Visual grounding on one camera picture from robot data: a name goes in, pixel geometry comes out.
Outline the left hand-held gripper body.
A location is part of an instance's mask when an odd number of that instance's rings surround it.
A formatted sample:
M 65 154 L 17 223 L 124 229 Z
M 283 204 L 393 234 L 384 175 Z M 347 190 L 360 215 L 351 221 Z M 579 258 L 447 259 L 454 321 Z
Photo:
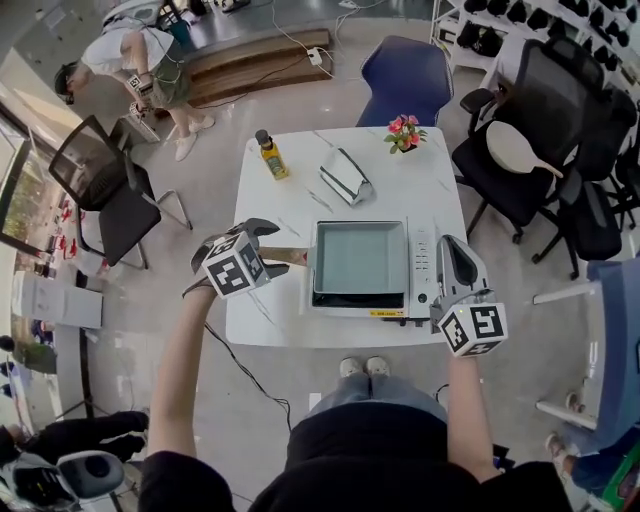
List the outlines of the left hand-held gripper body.
M 266 267 L 244 230 L 207 239 L 192 257 L 191 268 L 198 285 L 211 285 L 223 299 L 268 283 Z

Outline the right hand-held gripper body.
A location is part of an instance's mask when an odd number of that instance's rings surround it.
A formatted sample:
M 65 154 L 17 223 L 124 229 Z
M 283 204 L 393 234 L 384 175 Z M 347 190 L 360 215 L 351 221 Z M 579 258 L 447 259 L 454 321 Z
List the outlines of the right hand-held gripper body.
M 439 295 L 430 306 L 432 327 L 442 333 L 453 356 L 478 357 L 508 338 L 505 305 L 490 286 L 486 266 L 465 242 L 440 238 L 436 249 Z

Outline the square grey frying pan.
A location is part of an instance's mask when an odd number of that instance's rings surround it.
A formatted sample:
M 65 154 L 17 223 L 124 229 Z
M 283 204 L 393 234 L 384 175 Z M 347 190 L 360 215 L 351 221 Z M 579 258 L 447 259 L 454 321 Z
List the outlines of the square grey frying pan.
M 259 254 L 305 267 L 309 296 L 403 294 L 409 288 L 401 221 L 321 220 L 312 224 L 305 247 L 263 246 Z

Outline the white portable induction cooktop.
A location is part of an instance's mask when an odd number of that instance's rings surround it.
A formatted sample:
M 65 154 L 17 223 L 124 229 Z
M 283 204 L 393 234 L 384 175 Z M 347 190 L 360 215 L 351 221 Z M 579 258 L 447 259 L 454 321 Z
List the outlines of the white portable induction cooktop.
M 314 295 L 303 286 L 303 307 L 315 314 L 346 318 L 371 318 L 419 325 L 430 319 L 430 305 L 439 294 L 436 282 L 434 234 L 427 227 L 401 221 L 407 233 L 409 288 L 390 295 Z

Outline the person's left forearm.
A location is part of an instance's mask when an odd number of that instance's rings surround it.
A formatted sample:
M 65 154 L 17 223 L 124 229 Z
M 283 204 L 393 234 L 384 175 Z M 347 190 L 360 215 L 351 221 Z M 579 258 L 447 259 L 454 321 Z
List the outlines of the person's left forearm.
M 148 453 L 169 451 L 194 458 L 194 408 L 205 324 L 213 288 L 185 294 L 166 344 L 150 407 Z

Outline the person's right forearm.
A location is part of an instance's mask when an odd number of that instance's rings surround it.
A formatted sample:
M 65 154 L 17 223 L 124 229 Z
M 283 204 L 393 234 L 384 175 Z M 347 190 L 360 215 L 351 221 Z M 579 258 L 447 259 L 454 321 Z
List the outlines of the person's right forearm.
M 493 463 L 493 443 L 477 360 L 451 356 L 448 374 L 448 460 L 479 482 L 485 482 L 500 472 Z

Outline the black mesh cantilever chair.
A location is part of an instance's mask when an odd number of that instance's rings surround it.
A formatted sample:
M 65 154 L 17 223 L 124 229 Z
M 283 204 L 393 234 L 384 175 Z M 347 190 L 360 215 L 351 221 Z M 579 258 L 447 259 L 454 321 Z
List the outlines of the black mesh cantilever chair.
M 48 172 L 73 200 L 77 213 L 98 215 L 102 247 L 88 245 L 82 227 L 76 228 L 77 240 L 82 249 L 102 257 L 110 267 L 122 263 L 135 249 L 141 260 L 135 268 L 148 269 L 141 241 L 165 217 L 193 228 L 179 193 L 171 189 L 157 196 L 147 170 L 111 139 L 93 115 L 63 141 Z

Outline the black mesh office chair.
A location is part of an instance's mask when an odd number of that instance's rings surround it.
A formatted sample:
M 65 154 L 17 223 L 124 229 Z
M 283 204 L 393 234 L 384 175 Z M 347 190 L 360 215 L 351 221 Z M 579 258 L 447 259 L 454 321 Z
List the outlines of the black mesh office chair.
M 569 175 L 578 150 L 608 115 L 603 86 L 596 59 L 573 40 L 556 36 L 525 42 L 516 82 L 504 97 L 478 88 L 461 100 L 471 119 L 467 138 L 452 154 L 458 180 L 511 222 L 515 242 L 549 203 L 553 176 L 544 169 L 521 175 L 502 169 L 487 147 L 489 127 L 498 121 L 514 126 L 538 157 Z
M 617 87 L 604 90 L 602 108 L 601 120 L 587 131 L 575 157 L 565 165 L 569 174 L 555 194 L 557 210 L 540 209 L 557 231 L 547 246 L 532 256 L 532 262 L 539 263 L 564 241 L 572 265 L 572 280 L 580 275 L 579 260 L 605 261 L 622 248 L 609 196 L 601 182 L 611 176 L 622 143 L 636 124 L 638 114 L 629 94 Z

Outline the person's black shirt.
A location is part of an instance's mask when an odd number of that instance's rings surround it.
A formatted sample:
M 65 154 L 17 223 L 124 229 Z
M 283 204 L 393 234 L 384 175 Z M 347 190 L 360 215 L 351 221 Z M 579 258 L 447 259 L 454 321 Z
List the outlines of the person's black shirt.
M 307 418 L 249 512 L 572 512 L 550 463 L 496 468 L 485 482 L 451 463 L 447 422 L 386 403 Z

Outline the wooden step platform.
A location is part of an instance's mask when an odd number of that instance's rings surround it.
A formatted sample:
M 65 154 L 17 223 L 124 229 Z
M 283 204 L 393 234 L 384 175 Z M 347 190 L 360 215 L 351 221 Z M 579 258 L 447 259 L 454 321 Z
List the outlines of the wooden step platform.
M 193 59 L 187 69 L 191 78 L 190 104 L 203 107 L 251 92 L 281 86 L 328 80 L 333 71 L 327 52 L 330 32 L 306 30 L 291 38 L 283 35 L 243 43 Z M 325 50 L 323 66 L 313 66 L 307 50 Z

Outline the blue chair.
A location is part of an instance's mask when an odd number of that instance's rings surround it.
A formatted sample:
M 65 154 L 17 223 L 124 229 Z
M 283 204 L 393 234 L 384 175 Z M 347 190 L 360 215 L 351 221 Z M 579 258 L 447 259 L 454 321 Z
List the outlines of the blue chair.
M 385 37 L 364 61 L 361 75 L 371 97 L 359 127 L 382 127 L 402 114 L 415 116 L 421 126 L 434 126 L 454 95 L 443 50 L 401 36 Z

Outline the grey pod backpack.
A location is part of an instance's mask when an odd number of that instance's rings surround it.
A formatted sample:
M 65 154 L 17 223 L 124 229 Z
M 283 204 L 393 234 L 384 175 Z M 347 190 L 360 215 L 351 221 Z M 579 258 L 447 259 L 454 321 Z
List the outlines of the grey pod backpack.
M 61 457 L 56 464 L 22 452 L 0 469 L 13 496 L 37 512 L 68 512 L 83 500 L 101 498 L 125 480 L 123 463 L 104 451 L 83 451 Z

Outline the white shelf rack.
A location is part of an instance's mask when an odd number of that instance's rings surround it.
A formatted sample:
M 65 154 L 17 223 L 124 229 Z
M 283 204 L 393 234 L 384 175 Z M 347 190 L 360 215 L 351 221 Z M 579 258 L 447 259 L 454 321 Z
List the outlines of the white shelf rack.
M 512 82 L 515 79 L 516 56 L 523 43 L 539 39 L 523 39 L 509 34 L 495 57 L 484 57 L 459 47 L 456 39 L 462 25 L 460 11 L 464 1 L 434 0 L 429 41 L 444 51 L 451 69 L 466 67 L 484 72 L 483 85 L 487 88 L 500 82 Z M 621 63 L 598 63 L 604 70 L 607 84 L 624 90 L 634 100 L 640 100 L 640 26 L 633 29 L 631 45 Z

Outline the white pod backpack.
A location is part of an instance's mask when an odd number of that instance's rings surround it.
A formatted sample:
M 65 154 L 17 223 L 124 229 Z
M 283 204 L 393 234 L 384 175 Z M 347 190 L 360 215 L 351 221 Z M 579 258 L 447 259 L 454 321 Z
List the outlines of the white pod backpack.
M 107 23 L 115 18 L 132 18 L 146 25 L 156 23 L 164 0 L 126 0 L 111 9 L 103 18 Z

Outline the row of black headsets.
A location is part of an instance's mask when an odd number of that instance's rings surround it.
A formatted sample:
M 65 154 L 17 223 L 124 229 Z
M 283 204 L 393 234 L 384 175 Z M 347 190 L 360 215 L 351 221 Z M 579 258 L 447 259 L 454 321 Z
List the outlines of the row of black headsets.
M 495 57 L 511 34 L 546 41 L 566 36 L 602 64 L 621 63 L 640 26 L 640 0 L 465 0 L 456 43 Z

